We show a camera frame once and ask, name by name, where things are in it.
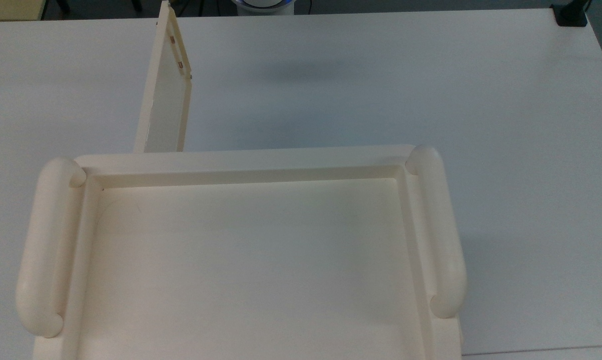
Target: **cream plastic tray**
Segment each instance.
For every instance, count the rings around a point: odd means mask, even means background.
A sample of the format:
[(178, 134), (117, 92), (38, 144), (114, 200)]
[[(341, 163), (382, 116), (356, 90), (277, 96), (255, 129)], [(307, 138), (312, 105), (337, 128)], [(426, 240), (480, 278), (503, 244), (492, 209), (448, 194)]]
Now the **cream plastic tray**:
[(438, 153), (182, 149), (163, 3), (135, 152), (57, 158), (17, 310), (37, 360), (460, 360), (465, 264)]

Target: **floor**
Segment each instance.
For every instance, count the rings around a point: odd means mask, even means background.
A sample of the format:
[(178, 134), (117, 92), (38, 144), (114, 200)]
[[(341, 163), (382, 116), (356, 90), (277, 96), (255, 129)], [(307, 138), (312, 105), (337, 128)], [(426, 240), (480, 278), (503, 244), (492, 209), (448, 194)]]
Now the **floor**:
[(46, 0), (1, 0), (0, 21), (39, 20)]
[[(136, 12), (131, 0), (68, 0), (72, 11), (63, 14), (56, 0), (47, 0), (43, 20), (156, 18), (161, 0), (141, 0), (143, 11)], [(366, 12), (416, 12), (442, 10), (534, 9), (567, 0), (297, 0), (294, 12), (304, 14), (351, 14)], [(178, 16), (236, 16), (231, 0), (174, 0)], [(602, 48), (602, 0), (593, 0), (587, 11)]]

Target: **table surface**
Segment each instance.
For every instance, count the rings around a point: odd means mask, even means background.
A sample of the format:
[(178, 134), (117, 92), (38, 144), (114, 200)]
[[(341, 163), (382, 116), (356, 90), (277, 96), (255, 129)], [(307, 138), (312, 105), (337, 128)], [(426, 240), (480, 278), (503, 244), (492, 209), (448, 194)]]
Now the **table surface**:
[[(0, 359), (36, 178), (132, 150), (155, 20), (0, 23)], [(549, 9), (185, 18), (186, 151), (429, 144), (467, 262), (464, 354), (602, 346), (602, 52)]]

